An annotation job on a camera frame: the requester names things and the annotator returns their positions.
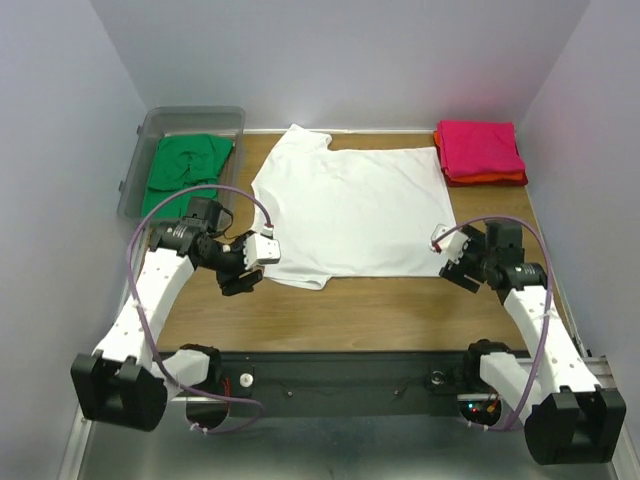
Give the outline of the white t shirt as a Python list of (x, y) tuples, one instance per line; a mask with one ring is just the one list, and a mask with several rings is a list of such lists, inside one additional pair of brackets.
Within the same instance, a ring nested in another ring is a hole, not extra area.
[(435, 277), (446, 259), (435, 229), (456, 223), (434, 147), (330, 147), (327, 133), (293, 124), (251, 187), (269, 215), (281, 259), (265, 268), (277, 283), (321, 290), (332, 278)]

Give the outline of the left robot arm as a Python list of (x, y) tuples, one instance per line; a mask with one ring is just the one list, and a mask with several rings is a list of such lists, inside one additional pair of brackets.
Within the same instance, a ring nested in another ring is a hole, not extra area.
[(271, 216), (260, 201), (254, 204), (263, 216), (258, 229), (228, 244), (220, 242), (223, 233), (217, 228), (224, 208), (210, 198), (192, 198), (179, 221), (157, 226), (141, 271), (127, 273), (129, 295), (110, 330), (71, 365), (86, 419), (150, 432), (182, 393), (225, 407), (249, 405), (263, 414), (260, 401), (232, 396), (217, 349), (186, 344), (164, 358), (157, 347), (178, 294), (197, 269), (215, 272), (221, 292), (233, 296), (251, 292), (263, 278), (263, 267), (279, 261)]

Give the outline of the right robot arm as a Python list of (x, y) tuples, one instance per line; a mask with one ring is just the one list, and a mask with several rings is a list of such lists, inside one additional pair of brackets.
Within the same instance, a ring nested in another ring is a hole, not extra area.
[(483, 229), (473, 222), (437, 226), (431, 248), (446, 259), (441, 278), (472, 293), (489, 286), (532, 359), (525, 368), (504, 344), (480, 340), (469, 346), (467, 382), (491, 388), (510, 410), (483, 430), (521, 426), (540, 465), (610, 462), (626, 416), (622, 395), (602, 385), (572, 341), (555, 306), (550, 263), (527, 261), (523, 233), (532, 226), (512, 216), (482, 221)]

